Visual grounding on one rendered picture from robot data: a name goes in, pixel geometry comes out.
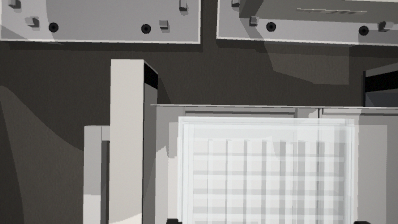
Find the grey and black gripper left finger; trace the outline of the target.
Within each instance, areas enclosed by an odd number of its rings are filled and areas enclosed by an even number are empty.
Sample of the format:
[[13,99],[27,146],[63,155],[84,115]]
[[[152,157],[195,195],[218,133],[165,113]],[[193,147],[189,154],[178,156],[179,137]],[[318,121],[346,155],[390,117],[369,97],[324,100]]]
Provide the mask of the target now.
[[166,224],[182,224],[182,222],[178,222],[178,219],[167,219]]

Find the white rectangular mounting plate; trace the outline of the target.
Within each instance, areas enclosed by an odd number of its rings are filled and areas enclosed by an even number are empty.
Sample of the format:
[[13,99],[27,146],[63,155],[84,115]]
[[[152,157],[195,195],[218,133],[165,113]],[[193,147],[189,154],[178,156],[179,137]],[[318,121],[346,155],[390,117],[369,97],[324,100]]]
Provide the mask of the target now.
[[200,46],[201,0],[0,0],[8,44]]

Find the clear multiwell plate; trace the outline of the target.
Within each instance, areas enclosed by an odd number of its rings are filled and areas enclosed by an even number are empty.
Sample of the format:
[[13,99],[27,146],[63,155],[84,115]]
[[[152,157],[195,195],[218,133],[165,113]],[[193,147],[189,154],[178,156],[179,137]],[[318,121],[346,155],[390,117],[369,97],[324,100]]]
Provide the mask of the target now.
[[178,117],[182,224],[354,224],[354,119]]

